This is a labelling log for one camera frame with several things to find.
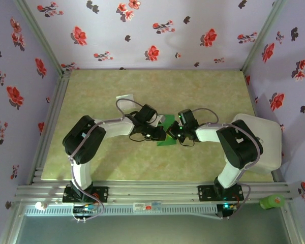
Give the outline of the aluminium frame post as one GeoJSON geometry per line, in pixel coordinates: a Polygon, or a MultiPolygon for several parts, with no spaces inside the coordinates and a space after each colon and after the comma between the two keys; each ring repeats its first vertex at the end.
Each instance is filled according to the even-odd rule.
{"type": "Polygon", "coordinates": [[[272,9],[263,25],[263,27],[260,30],[260,33],[258,34],[258,37],[255,41],[255,43],[252,46],[251,51],[249,52],[249,55],[247,56],[241,71],[246,72],[247,69],[249,68],[250,64],[252,63],[256,52],[258,51],[259,48],[261,48],[263,41],[267,37],[268,33],[270,32],[272,26],[275,24],[277,18],[280,15],[280,12],[284,5],[286,4],[288,0],[275,0],[274,4],[272,6],[272,9]]]}
{"type": "Polygon", "coordinates": [[[62,71],[62,68],[60,67],[60,64],[58,63],[58,60],[52,50],[52,48],[49,45],[49,42],[47,41],[42,29],[40,28],[38,22],[36,21],[33,13],[31,12],[30,7],[26,3],[25,0],[12,0],[14,4],[16,5],[18,11],[21,13],[21,15],[24,17],[25,21],[29,25],[31,31],[37,38],[38,42],[43,47],[45,53],[48,55],[50,61],[52,62],[53,66],[55,67],[56,71],[59,74],[59,77],[63,77],[64,71],[62,71]]]}

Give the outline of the white plastic storage box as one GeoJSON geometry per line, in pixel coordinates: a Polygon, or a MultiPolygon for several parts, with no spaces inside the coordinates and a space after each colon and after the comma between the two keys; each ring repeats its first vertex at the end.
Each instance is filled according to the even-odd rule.
{"type": "Polygon", "coordinates": [[[266,175],[279,169],[282,163],[282,130],[280,125],[271,120],[242,113],[236,115],[233,120],[238,119],[245,122],[263,147],[259,161],[248,170],[266,175]]]}

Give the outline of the green plastic cup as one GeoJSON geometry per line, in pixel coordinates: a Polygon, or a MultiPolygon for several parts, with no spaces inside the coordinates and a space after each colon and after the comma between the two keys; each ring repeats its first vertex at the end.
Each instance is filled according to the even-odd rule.
{"type": "Polygon", "coordinates": [[[263,209],[280,208],[285,204],[285,198],[282,195],[273,194],[262,198],[259,204],[263,209]]]}

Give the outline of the white barcode label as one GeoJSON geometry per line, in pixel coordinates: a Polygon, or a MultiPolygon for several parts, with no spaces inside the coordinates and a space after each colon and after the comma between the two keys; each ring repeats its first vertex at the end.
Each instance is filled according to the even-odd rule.
{"type": "Polygon", "coordinates": [[[151,211],[152,204],[151,203],[134,203],[133,204],[133,212],[137,211],[151,211]]]}

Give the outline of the green paper sheet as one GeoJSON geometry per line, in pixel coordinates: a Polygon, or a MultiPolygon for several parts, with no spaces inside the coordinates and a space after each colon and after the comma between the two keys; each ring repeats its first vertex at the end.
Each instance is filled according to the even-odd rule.
{"type": "MultiPolygon", "coordinates": [[[[161,126],[163,126],[164,131],[166,132],[167,129],[173,124],[175,121],[175,116],[173,114],[165,114],[165,119],[161,123],[161,126]]],[[[170,146],[170,145],[176,145],[176,140],[174,140],[172,137],[170,137],[168,134],[166,134],[166,138],[164,141],[157,141],[157,146],[170,146]]]]}

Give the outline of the clear plastic zip bag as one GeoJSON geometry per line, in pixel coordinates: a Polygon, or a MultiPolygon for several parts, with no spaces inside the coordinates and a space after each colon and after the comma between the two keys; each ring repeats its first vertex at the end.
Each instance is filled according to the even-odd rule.
{"type": "Polygon", "coordinates": [[[117,96],[116,100],[120,100],[118,106],[121,110],[130,110],[136,107],[133,94],[117,96]]]}

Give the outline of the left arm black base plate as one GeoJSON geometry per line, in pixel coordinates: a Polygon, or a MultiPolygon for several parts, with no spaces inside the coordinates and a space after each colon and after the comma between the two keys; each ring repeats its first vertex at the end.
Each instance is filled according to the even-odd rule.
{"type": "MultiPolygon", "coordinates": [[[[89,187],[86,192],[96,199],[99,199],[102,203],[107,203],[108,199],[108,187],[89,187]]],[[[63,203],[95,203],[96,200],[83,194],[77,188],[68,186],[65,188],[62,198],[63,203]]]]}

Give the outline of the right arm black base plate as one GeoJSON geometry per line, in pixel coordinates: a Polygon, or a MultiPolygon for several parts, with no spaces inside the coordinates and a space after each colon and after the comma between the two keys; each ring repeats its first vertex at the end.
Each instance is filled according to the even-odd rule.
{"type": "Polygon", "coordinates": [[[198,197],[200,202],[205,201],[236,201],[244,200],[242,187],[238,184],[223,189],[215,185],[201,185],[198,186],[198,197]]]}

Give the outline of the wide aluminium frame beam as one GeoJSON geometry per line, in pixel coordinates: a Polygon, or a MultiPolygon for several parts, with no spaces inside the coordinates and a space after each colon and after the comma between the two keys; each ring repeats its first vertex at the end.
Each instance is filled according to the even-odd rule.
{"type": "MultiPolygon", "coordinates": [[[[67,181],[39,181],[32,185],[19,186],[15,201],[62,202],[67,181]]],[[[297,188],[300,182],[288,184],[286,182],[243,182],[243,194],[251,193],[247,203],[256,203],[259,199],[280,194],[287,201],[299,197],[297,188]]],[[[211,182],[201,181],[96,181],[94,186],[108,187],[107,203],[129,205],[134,202],[161,201],[162,203],[198,204],[198,186],[211,185],[211,182]]]]}

